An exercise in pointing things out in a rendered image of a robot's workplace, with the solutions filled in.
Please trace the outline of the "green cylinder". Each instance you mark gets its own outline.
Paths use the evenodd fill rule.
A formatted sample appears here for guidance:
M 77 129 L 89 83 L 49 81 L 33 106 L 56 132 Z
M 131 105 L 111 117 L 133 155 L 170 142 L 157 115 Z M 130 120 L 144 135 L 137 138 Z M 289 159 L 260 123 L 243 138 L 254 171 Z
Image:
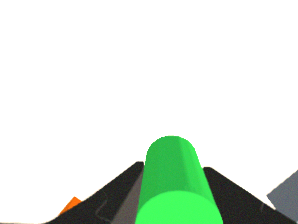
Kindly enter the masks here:
M 167 135 L 148 148 L 135 224 L 223 224 L 187 139 Z

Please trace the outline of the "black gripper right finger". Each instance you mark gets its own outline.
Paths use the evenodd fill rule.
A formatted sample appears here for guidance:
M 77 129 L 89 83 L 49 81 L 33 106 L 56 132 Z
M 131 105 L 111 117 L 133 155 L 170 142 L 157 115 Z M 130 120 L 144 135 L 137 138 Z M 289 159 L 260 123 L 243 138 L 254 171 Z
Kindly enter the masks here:
M 298 224 L 212 166 L 202 169 L 223 224 Z

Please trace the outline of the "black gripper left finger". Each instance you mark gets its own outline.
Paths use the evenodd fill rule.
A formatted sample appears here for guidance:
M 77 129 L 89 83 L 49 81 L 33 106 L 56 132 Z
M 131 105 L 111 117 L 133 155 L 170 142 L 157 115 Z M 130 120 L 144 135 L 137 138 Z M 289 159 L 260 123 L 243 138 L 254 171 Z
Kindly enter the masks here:
M 39 224 L 135 224 L 144 166 L 134 162 L 90 197 Z

